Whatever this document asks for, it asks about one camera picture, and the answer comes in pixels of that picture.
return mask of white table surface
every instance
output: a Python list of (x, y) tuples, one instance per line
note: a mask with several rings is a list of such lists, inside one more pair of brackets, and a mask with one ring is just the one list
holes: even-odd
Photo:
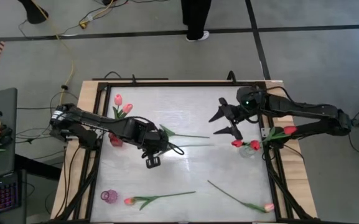
[[(261, 152), (242, 158), (231, 145), (233, 136), (212, 133), (229, 126), (225, 118), (208, 123), (217, 112), (219, 97), (237, 105), (238, 87), (113, 87), (108, 116), (114, 117), (115, 94), (124, 103), (132, 103), (130, 116), (143, 116), (156, 125), (163, 124), (177, 134), (210, 136), (210, 139), (171, 137), (178, 145), (211, 144), (182, 147), (185, 155), (173, 151), (161, 156), (161, 166), (147, 169), (142, 151), (124, 143), (113, 147), (105, 136), (93, 201), (91, 222), (251, 222), (274, 221), (274, 212), (259, 213), (229, 198), (212, 185), (241, 201), (264, 205), (271, 203), (268, 173)], [(246, 121), (238, 125), (244, 141), (260, 140), (258, 124)], [(104, 190), (113, 189), (118, 201), (107, 204), (100, 199)], [(124, 199), (196, 191), (195, 194), (159, 198), (139, 211)]]

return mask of white sneaker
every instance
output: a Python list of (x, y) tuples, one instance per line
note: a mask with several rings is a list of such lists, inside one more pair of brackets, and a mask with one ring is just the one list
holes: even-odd
[(198, 39), (198, 40), (189, 40), (189, 39), (186, 37), (186, 40), (187, 40), (188, 42), (203, 41), (203, 40), (207, 40), (209, 36), (210, 36), (209, 31), (204, 31), (204, 35), (202, 36), (202, 38), (200, 38), (200, 39)]

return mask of gray floor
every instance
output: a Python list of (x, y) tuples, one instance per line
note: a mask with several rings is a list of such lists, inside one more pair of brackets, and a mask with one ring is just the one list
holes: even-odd
[[(84, 13), (99, 7), (92, 0), (39, 0), (60, 32), (74, 26)], [(359, 1), (252, 0), (258, 27), (332, 26), (359, 24)], [(25, 18), (16, 1), (0, 0), (0, 37), (20, 37)], [(243, 0), (213, 0), (209, 29), (251, 27)], [(68, 34), (102, 34), (184, 30), (178, 0), (128, 3), (114, 9), (86, 30)], [(50, 35), (47, 23), (24, 24), (27, 35)], [(272, 79), (284, 80), (296, 101), (330, 103), (351, 116), (359, 110), (359, 29), (260, 33)], [(252, 33), (213, 34), (205, 42), (188, 43), (184, 36), (120, 37), (67, 40), (77, 71), (70, 91), (81, 82), (114, 70), (124, 77), (222, 79), (233, 70), (238, 79), (261, 80), (263, 74)], [(19, 106), (49, 106), (70, 71), (70, 58), (55, 40), (6, 42), (0, 58), (0, 90), (16, 87)], [(67, 97), (66, 101), (75, 103)], [(17, 130), (46, 127), (49, 111), (18, 112)], [(297, 124), (306, 119), (296, 119)], [(359, 129), (352, 132), (359, 148)], [(30, 158), (61, 150), (54, 139), (17, 146)], [(301, 141), (317, 213), (324, 220), (359, 223), (359, 154), (346, 137), (314, 136)], [(61, 161), (61, 154), (41, 159)], [(29, 178), (35, 194), (29, 199), (28, 222), (45, 220), (44, 199), (55, 182)]]

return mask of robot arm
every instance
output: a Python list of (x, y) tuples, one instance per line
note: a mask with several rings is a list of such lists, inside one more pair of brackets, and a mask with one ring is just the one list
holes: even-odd
[(323, 133), (344, 136), (351, 130), (352, 122), (349, 116), (332, 105), (296, 103), (290, 98), (272, 95), (266, 90), (257, 90), (250, 86), (239, 88), (236, 99), (240, 103), (238, 106), (229, 105), (224, 98), (219, 99), (221, 106), (210, 122), (225, 116), (231, 126), (214, 134), (232, 134), (237, 140), (242, 140), (243, 137), (236, 125), (244, 120), (257, 123), (258, 121), (250, 120), (250, 117), (257, 114), (275, 118), (291, 115), (320, 120), (298, 126), (297, 131), (288, 139), (304, 138)]
[(58, 106), (52, 115), (50, 125), (51, 136), (63, 141), (66, 141), (68, 136), (77, 136), (80, 145), (89, 150), (97, 148), (98, 136), (95, 131), (87, 130), (84, 126), (113, 133), (120, 140), (143, 150), (142, 158), (147, 157), (147, 168), (159, 166), (160, 159), (154, 155), (172, 148), (167, 134), (146, 118), (111, 119), (83, 111), (73, 104)]

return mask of desk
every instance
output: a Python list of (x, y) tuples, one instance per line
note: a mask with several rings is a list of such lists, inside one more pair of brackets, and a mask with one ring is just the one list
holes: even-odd
[[(126, 80), (118, 80), (118, 81), (84, 81), (78, 104), (77, 106), (85, 111), (93, 112), (95, 107), (95, 99), (96, 94), (98, 92), (98, 84), (99, 82), (111, 82), (111, 83), (130, 83), (132, 81), (126, 81)], [(153, 81), (138, 81), (138, 83), (147, 83), (147, 82), (214, 82), (214, 83), (222, 83), (222, 82), (231, 82), (231, 81), (221, 81), (221, 80), (153, 80)], [(271, 88), (274, 86), (283, 86), (282, 81), (267, 81), (266, 87)], [(285, 96), (284, 92), (280, 89), (275, 89), (269, 91), (271, 94), (279, 95), (279, 96)], [(101, 92), (101, 102), (103, 102), (103, 99), (105, 98), (105, 93)], [(95, 108), (99, 114), (101, 114), (103, 110), (103, 104), (100, 103), (98, 108)], [(286, 116), (283, 118), (275, 118), (273, 119), (275, 126), (290, 126), (294, 125), (292, 117)], [(265, 126), (268, 125), (268, 120), (264, 118)], [(287, 143), (288, 146), (294, 148), (295, 150), (301, 152), (298, 141), (296, 140), (290, 140)], [(62, 202), (65, 196), (65, 181), (64, 181), (64, 173), (66, 172), (66, 176), (68, 177), (68, 167), (70, 164), (70, 161), (73, 158), (74, 152), (76, 151), (78, 147), (77, 141), (72, 141), (68, 144), (67, 147), (67, 153), (66, 153), (66, 169), (62, 169), (62, 173), (60, 175), (60, 181), (56, 193), (56, 198), (54, 202), (54, 207), (52, 209), (51, 218), (55, 218), (57, 216), (58, 211), (60, 210), (60, 207), (62, 206)], [(93, 158), (95, 156), (95, 152), (91, 153), (89, 166), (87, 172), (91, 170), (92, 164), (93, 164)], [(78, 190), (79, 182), (80, 182), (80, 176), (82, 173), (83, 168), (83, 161), (85, 157), (85, 150), (80, 149), (75, 157), (73, 158), (73, 164), (72, 164), (72, 170), (71, 170), (71, 177), (67, 182), (70, 182), (70, 190), (68, 191), (68, 201), (70, 202), (71, 199), (74, 197)], [(302, 163), (302, 159), (297, 155), (291, 152), (287, 149), (281, 149), (281, 159), (282, 164), (284, 168), (284, 174), (286, 176), (287, 180), (287, 188), (293, 194), (294, 198), (299, 202), (299, 204), (304, 208), (304, 210), (311, 216), (316, 217), (316, 211), (315, 211), (315, 205), (312, 198), (312, 194), (310, 192), (309, 182), (307, 178), (307, 174), (305, 171), (305, 166)], [(89, 188), (84, 193), (84, 196), (82, 198), (81, 207), (80, 207), (80, 213), (79, 218), (85, 218), (86, 215), (86, 205), (88, 203), (88, 196), (89, 196)], [(286, 208), (284, 206), (284, 199), (282, 197), (282, 194), (279, 189), (277, 189), (280, 209), (281, 209), (281, 216), (286, 218)]]

